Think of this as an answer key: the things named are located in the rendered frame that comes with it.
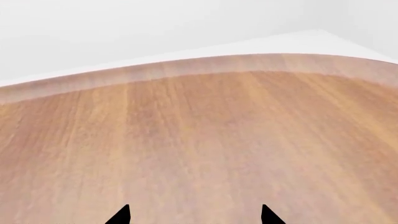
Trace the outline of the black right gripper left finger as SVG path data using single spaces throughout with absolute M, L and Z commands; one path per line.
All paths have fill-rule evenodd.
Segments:
M 128 204 L 123 206 L 105 224 L 130 224 L 130 207 Z

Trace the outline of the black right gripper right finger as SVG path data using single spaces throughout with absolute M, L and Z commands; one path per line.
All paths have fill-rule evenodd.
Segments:
M 262 224 L 286 224 L 267 205 L 262 205 L 261 221 Z

